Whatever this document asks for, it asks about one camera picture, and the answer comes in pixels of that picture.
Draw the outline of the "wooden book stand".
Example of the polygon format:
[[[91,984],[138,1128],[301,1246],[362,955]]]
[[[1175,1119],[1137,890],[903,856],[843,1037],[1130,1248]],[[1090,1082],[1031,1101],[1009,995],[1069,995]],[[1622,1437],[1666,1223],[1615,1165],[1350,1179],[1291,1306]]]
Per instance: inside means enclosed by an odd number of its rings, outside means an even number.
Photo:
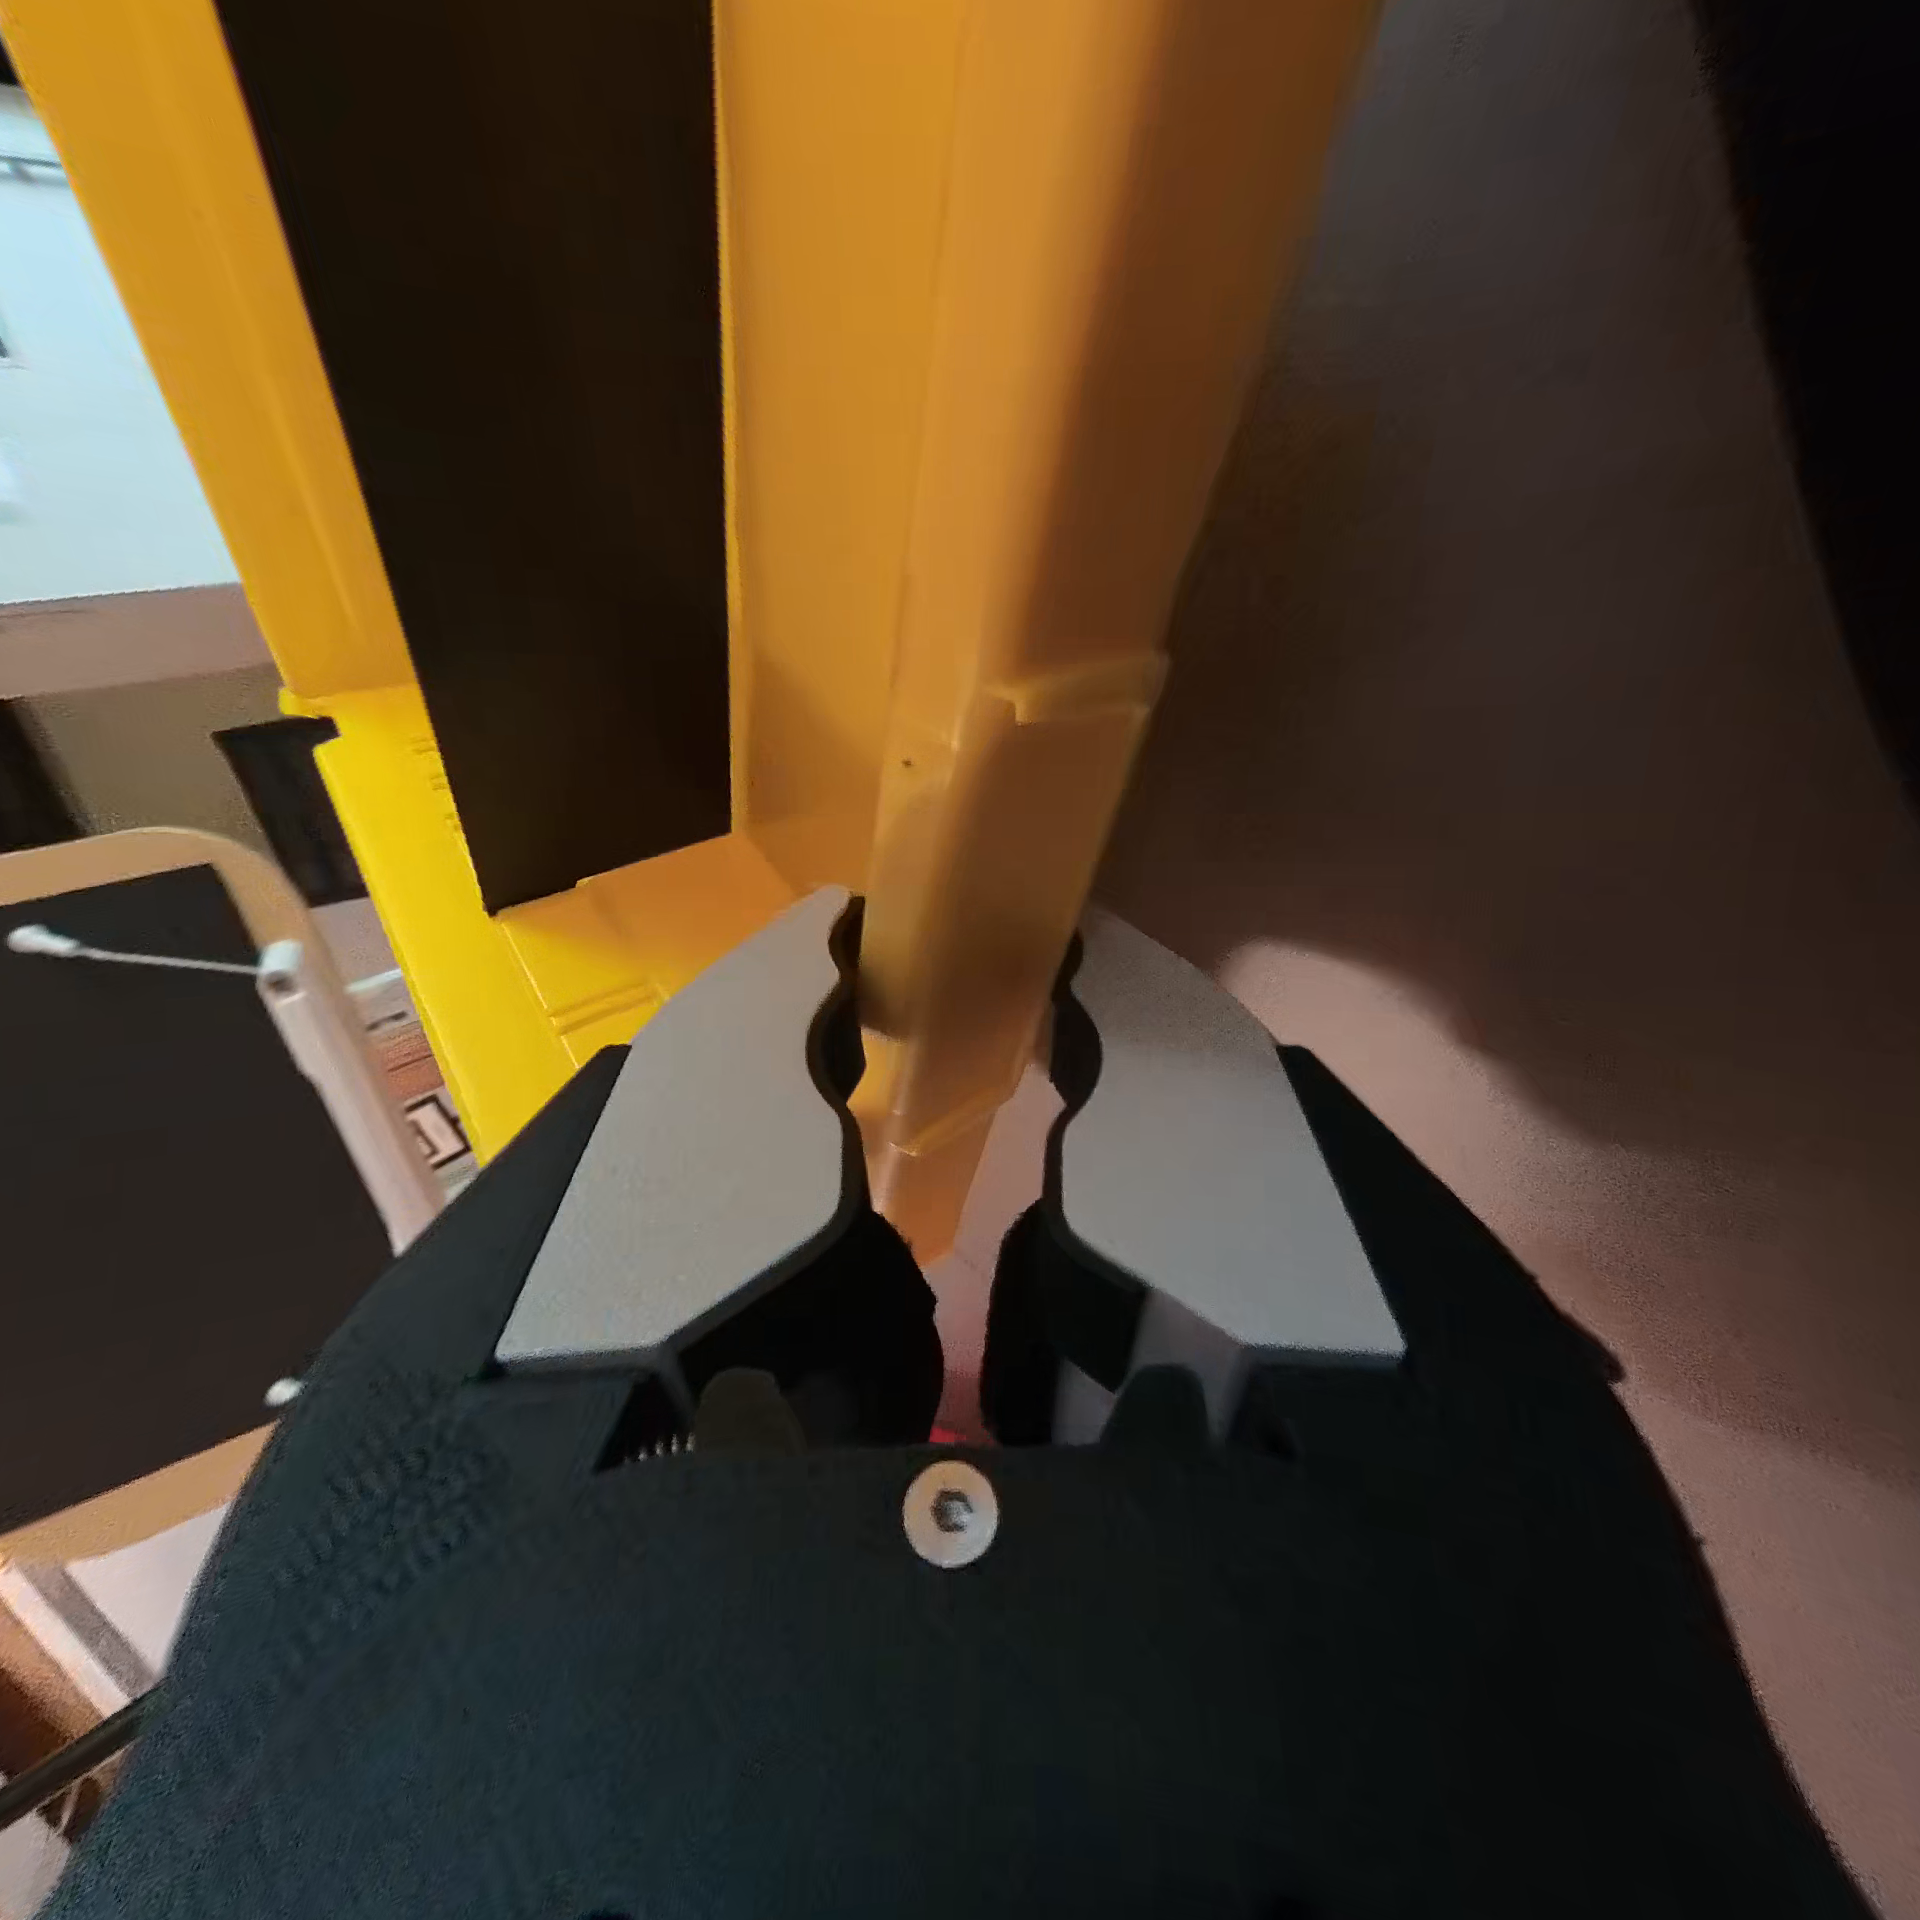
[[[443,1209],[438,1179],[420,1160],[362,1015],[298,888],[260,854],[214,832],[140,827],[2,858],[2,901],[20,906],[81,890],[213,869],[259,950],[259,992],[295,1067],[321,1096],[354,1170],[403,1253]],[[36,1571],[164,1546],[228,1504],[273,1437],[270,1426],[141,1480],[126,1481],[4,1537],[4,1606],[25,1616]]]

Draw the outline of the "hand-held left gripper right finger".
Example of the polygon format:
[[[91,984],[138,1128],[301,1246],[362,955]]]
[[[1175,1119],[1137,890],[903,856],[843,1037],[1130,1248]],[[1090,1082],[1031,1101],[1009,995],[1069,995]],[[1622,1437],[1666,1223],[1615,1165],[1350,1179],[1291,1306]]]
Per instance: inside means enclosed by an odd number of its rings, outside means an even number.
[[[999,1248],[991,1370],[1396,1370],[1409,1351],[1281,1047],[1098,909],[1052,1009],[1062,1109]]]

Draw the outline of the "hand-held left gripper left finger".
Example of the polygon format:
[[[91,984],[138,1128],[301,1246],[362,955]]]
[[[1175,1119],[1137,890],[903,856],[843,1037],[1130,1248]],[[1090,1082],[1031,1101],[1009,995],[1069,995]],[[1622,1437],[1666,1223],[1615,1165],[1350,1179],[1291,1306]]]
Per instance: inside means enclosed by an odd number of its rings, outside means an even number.
[[[497,1341],[510,1374],[882,1374],[937,1349],[847,1109],[860,912],[826,886],[633,1039]]]

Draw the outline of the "yellow plastic bin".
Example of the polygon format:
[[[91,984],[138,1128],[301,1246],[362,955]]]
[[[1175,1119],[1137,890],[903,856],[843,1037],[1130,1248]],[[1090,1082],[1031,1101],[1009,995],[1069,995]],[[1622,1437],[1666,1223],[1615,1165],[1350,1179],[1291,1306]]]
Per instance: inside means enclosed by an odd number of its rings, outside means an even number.
[[[1381,6],[4,6],[482,1161],[828,883],[945,1257]]]

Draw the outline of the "black square board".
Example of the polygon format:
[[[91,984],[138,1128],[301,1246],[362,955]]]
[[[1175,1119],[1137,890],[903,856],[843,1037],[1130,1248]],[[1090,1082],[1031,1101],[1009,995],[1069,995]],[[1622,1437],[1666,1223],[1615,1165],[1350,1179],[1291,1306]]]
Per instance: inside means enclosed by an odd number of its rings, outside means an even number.
[[[247,977],[2,952],[2,1527],[251,1434],[394,1259]]]

